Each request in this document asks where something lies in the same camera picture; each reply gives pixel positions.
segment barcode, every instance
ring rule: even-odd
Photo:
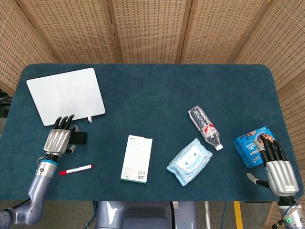
[[[138,171],[138,175],[145,175],[145,171]]]

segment red marker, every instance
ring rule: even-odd
[[[91,169],[93,168],[93,164],[91,165],[87,165],[87,166],[82,166],[82,167],[79,167],[79,168],[72,168],[72,169],[68,169],[68,170],[63,170],[63,171],[60,171],[59,172],[59,175],[66,175],[68,173],[75,173],[75,172],[78,172],[78,171],[83,171],[83,170],[86,170],[86,169]]]

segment bottle cap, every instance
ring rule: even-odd
[[[223,145],[222,144],[220,144],[220,145],[218,145],[218,146],[215,146],[215,149],[218,151],[218,150],[221,150],[223,148]]]

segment white box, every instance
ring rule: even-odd
[[[146,184],[152,142],[151,138],[128,136],[121,180]]]

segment whiteboard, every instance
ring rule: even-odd
[[[45,126],[60,116],[74,114],[77,120],[105,113],[93,68],[30,79],[27,85]]]

